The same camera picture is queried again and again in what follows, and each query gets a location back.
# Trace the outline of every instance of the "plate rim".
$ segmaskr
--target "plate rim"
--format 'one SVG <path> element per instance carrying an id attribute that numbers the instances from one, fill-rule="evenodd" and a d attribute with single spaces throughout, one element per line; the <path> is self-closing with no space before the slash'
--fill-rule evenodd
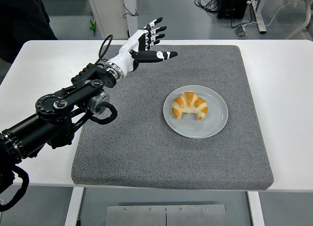
<path id="1" fill-rule="evenodd" d="M 225 120 L 225 123 L 223 124 L 223 126 L 221 127 L 221 129 L 219 131 L 217 131 L 216 133 L 212 134 L 212 135 L 209 135 L 209 136 L 201 136 L 201 137 L 195 137 L 195 136 L 189 136 L 189 135 L 186 135 L 182 132 L 180 132 L 179 130 L 177 129 L 174 129 L 172 126 L 170 126 L 169 122 L 167 121 L 167 118 L 165 116 L 165 103 L 166 101 L 168 100 L 168 98 L 170 97 L 171 94 L 173 94 L 175 91 L 179 90 L 179 89 L 182 89 L 182 88 L 187 88 L 187 87 L 199 87 L 199 88 L 205 88 L 205 89 L 209 89 L 210 91 L 213 91 L 214 93 L 216 93 L 217 96 L 220 97 L 220 99 L 222 99 L 222 101 L 224 102 L 224 105 L 226 107 L 226 112 L 227 112 L 227 116 L 226 116 L 226 120 Z M 163 117 L 167 123 L 167 125 L 173 130 L 175 131 L 176 133 L 180 134 L 181 136 L 184 136 L 184 137 L 187 137 L 187 138 L 193 138 L 193 139 L 202 139 L 202 138 L 209 138 L 209 137 L 212 137 L 214 135 L 216 135 L 217 133 L 219 133 L 226 125 L 227 121 L 228 121 L 228 115 L 229 115 L 229 112 L 228 112 L 228 106 L 225 102 L 225 100 L 221 97 L 220 94 L 218 94 L 216 91 L 214 91 L 213 89 L 211 88 L 208 88 L 208 87 L 205 87 L 205 86 L 201 86 L 201 85 L 186 85 L 186 86 L 182 86 L 182 87 L 179 87 L 179 88 L 176 88 L 175 90 L 173 90 L 171 93 L 168 94 L 168 96 L 166 97 L 164 103 L 163 103 Z"/>

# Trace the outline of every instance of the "green object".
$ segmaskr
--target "green object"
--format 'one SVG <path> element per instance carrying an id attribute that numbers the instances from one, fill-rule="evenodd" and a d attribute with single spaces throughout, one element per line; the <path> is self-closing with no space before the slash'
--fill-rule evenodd
<path id="1" fill-rule="evenodd" d="M 90 24 L 91 24 L 90 30 L 92 30 L 93 32 L 96 31 L 96 21 L 92 22 L 92 20 L 90 20 Z"/>

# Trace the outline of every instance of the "black equipment box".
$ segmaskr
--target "black equipment box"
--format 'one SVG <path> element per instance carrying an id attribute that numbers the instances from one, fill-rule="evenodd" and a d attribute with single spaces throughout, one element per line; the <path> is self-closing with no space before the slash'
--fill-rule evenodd
<path id="1" fill-rule="evenodd" d="M 219 19 L 242 19 L 249 0 L 217 0 Z"/>

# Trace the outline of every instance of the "croissant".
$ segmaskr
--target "croissant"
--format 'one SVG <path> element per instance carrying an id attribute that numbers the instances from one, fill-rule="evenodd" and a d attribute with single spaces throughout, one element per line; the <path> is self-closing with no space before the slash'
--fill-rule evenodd
<path id="1" fill-rule="evenodd" d="M 197 115 L 198 120 L 205 118 L 208 111 L 206 101 L 192 91 L 184 92 L 173 101 L 172 113 L 180 119 L 182 113 Z"/>

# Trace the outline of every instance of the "gray floor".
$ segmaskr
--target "gray floor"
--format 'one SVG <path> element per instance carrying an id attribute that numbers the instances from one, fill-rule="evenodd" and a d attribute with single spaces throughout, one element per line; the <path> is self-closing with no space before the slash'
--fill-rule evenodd
<path id="1" fill-rule="evenodd" d="M 268 24 L 276 11 L 292 0 L 267 0 L 262 11 L 265 24 Z M 43 0 L 51 19 L 51 28 L 60 40 L 100 40 L 96 31 L 89 30 L 89 20 L 93 19 L 91 7 L 88 0 Z M 163 17 L 163 24 L 168 26 L 164 39 L 236 39 L 233 29 L 230 28 L 229 20 L 218 20 L 215 15 L 208 15 L 205 11 L 194 5 L 194 0 L 137 0 L 139 26 L 145 26 L 154 18 Z M 272 24 L 267 27 L 266 34 L 259 34 L 256 24 L 246 27 L 249 39 L 284 39 L 295 30 L 305 19 L 304 3 L 301 2 L 295 9 L 292 4 L 282 8 Z M 250 20 L 247 11 L 244 20 Z M 294 39 L 311 38 L 312 25 L 309 25 L 305 34 L 298 34 Z M 10 64 L 0 60 L 0 82 L 2 82 Z M 13 208 L 10 212 L 2 214 L 0 225 L 62 225 L 64 212 L 69 202 L 68 193 L 71 188 L 49 188 L 31 186 L 23 202 Z M 130 194 L 118 190 L 88 189 L 83 198 L 81 220 L 83 225 L 96 225 L 102 222 L 106 216 L 108 204 L 134 204 L 145 202 L 203 202 L 215 199 L 215 202 L 227 203 L 226 198 L 235 205 L 236 199 L 241 193 L 221 193 L 219 200 L 215 192 L 211 192 L 201 199 L 202 192 L 179 191 L 175 194 L 170 190 L 146 190 L 141 196 L 136 190 L 128 190 Z M 238 205 L 246 203 L 246 197 L 242 196 Z M 313 225 L 313 194 L 308 193 L 261 193 L 261 204 L 264 212 L 266 226 L 304 226 Z M 246 206 L 238 209 L 237 218 L 233 225 L 249 225 Z"/>

